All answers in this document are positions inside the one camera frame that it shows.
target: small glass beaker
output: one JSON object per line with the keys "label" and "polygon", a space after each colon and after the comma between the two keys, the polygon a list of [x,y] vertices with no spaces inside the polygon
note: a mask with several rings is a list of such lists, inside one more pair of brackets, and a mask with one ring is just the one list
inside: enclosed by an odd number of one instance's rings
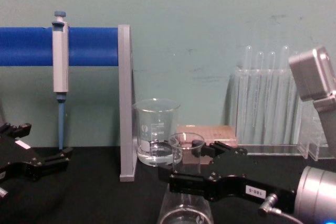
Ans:
{"label": "small glass beaker", "polygon": [[168,138],[176,132],[180,104],[169,99],[148,99],[133,105],[136,114],[138,158],[151,166],[171,164]]}
{"label": "small glass beaker", "polygon": [[[204,139],[195,133],[177,133],[169,138],[173,150],[173,170],[199,174]],[[202,196],[173,193],[166,189],[157,224],[213,224],[209,202]]]}

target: gray vertical stand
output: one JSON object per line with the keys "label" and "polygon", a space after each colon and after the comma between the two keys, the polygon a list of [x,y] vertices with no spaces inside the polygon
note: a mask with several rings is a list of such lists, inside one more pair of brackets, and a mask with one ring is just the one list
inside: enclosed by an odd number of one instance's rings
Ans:
{"label": "gray vertical stand", "polygon": [[131,28],[129,25],[118,26],[118,69],[119,69],[119,107],[120,107],[120,162],[121,182],[134,181],[137,165],[137,134],[133,85],[133,58]]}

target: metal cylinder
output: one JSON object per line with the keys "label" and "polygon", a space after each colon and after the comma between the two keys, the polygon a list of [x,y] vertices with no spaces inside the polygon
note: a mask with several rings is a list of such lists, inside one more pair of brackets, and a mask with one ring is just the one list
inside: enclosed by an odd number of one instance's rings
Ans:
{"label": "metal cylinder", "polygon": [[305,224],[336,221],[336,173],[309,166],[303,170],[295,215]]}

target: black table surface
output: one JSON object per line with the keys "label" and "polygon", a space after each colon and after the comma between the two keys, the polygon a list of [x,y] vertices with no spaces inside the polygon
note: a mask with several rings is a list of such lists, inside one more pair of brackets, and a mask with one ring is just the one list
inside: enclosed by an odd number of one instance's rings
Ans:
{"label": "black table surface", "polygon": [[[41,156],[57,152],[38,148]],[[167,184],[159,181],[156,168],[138,162],[135,182],[119,182],[119,147],[79,147],[73,151],[64,173],[36,182],[11,179],[0,184],[9,192],[0,202],[0,223],[148,223],[155,224]],[[261,156],[291,167],[302,157]],[[307,165],[336,172],[336,160]],[[259,205],[239,198],[211,203],[215,223],[292,223],[280,217],[260,217]]]}

